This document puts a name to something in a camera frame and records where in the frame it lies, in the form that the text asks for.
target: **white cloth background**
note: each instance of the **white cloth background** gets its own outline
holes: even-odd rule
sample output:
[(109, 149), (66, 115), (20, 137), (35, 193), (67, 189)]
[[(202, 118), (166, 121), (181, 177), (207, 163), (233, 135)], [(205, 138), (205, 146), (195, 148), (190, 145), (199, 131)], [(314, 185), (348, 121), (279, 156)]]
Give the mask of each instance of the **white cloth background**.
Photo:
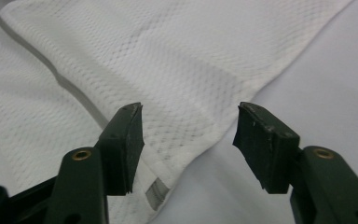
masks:
[[(114, 222), (142, 223), (155, 214), (145, 192), (156, 177), (173, 188), (223, 136), (239, 101), (279, 75), (348, 2), (18, 1), (0, 17), (103, 119), (144, 104), (134, 194), (109, 203)], [(0, 157), (11, 192), (56, 175), (66, 151), (96, 141), (101, 129), (81, 103), (0, 29)]]

